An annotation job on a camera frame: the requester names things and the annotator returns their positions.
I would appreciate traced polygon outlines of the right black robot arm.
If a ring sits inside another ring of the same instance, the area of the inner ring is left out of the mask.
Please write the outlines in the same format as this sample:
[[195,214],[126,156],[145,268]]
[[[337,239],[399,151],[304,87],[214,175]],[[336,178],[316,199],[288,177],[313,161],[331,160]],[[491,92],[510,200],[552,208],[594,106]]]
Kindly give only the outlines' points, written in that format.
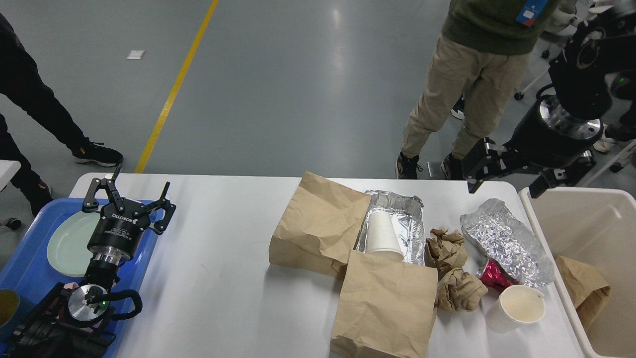
[[538,96],[506,143],[483,138],[464,157],[469,193],[486,180],[529,173],[538,175],[530,186],[537,198],[578,184],[593,168],[589,150],[612,105],[605,77],[635,68],[635,11],[635,2],[625,0],[577,27],[550,61],[555,94]]

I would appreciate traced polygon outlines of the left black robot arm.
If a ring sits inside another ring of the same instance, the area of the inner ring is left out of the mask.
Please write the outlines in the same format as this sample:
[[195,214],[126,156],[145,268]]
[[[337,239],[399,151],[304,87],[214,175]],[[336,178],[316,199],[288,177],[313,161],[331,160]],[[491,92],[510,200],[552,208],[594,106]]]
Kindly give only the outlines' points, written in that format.
[[118,172],[94,178],[86,196],[46,204],[1,272],[19,308],[1,327],[5,358],[111,358],[157,238],[176,206],[166,183],[156,201],[118,192]]

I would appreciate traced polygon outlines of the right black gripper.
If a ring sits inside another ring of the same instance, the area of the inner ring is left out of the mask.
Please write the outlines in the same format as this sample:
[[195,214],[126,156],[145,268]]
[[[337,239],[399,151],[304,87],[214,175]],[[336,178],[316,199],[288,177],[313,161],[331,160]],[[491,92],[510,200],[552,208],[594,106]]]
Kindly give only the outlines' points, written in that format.
[[520,173],[525,166],[539,176],[529,185],[531,198],[557,186],[577,186],[596,165],[586,152],[601,136],[599,118],[584,120],[566,111],[556,95],[543,95],[516,125],[511,138],[497,145],[482,138],[462,159],[469,193],[498,174]]

